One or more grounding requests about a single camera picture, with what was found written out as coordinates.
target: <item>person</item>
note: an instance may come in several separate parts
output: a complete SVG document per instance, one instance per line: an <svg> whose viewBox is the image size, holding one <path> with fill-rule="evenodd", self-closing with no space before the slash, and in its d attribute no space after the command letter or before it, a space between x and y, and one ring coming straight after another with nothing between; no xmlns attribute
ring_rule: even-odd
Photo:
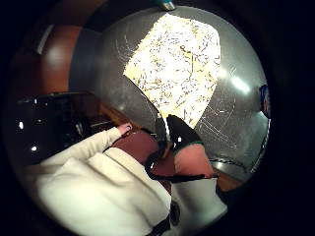
<svg viewBox="0 0 315 236"><path fill-rule="evenodd" d="M216 194L216 173L200 137L176 116L166 122L171 153L150 170L148 159L161 154L158 142L144 131L132 133L127 123L28 166L31 197L79 235L198 233L227 206ZM166 175L167 181L151 178Z"/></svg>

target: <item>hand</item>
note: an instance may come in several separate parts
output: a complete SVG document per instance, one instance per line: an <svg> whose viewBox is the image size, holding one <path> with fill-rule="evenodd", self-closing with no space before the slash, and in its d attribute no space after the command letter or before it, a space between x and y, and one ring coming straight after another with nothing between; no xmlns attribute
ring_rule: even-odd
<svg viewBox="0 0 315 236"><path fill-rule="evenodd" d="M166 122L169 129L170 139L174 143L174 154L189 145L203 144L197 133L179 117L168 115Z"/></svg>
<svg viewBox="0 0 315 236"><path fill-rule="evenodd" d="M117 129L119 130L121 136L123 136L132 130L132 125L130 123L126 123L118 126Z"/></svg>

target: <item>dark background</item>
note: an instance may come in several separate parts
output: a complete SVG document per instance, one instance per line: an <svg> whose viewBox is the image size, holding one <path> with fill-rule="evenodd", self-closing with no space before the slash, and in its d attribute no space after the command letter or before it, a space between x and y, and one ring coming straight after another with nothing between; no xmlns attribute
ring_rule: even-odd
<svg viewBox="0 0 315 236"><path fill-rule="evenodd" d="M56 2L1 3L1 107L13 53L27 30ZM306 234L312 230L315 201L315 28L311 1L213 2L233 16L258 52L270 86L273 121L258 172L229 214L204 234ZM69 235L33 206L12 173L2 142L0 148L1 231L8 235Z"/></svg>

